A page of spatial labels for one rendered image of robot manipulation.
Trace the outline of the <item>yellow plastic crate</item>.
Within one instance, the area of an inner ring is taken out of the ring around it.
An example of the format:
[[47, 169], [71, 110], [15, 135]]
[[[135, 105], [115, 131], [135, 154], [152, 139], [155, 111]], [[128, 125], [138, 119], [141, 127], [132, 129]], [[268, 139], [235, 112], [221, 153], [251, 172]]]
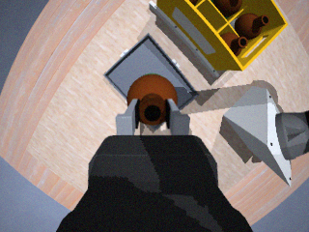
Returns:
[[[273, 0], [242, 0], [239, 11], [227, 19], [211, 0], [198, 0], [195, 7], [189, 0], [156, 0], [156, 5], [183, 31], [216, 71], [243, 71], [288, 25]], [[236, 57], [219, 35], [227, 32], [237, 34], [230, 22], [248, 13], [267, 15], [270, 22], [257, 38], [248, 41], [247, 47]]]

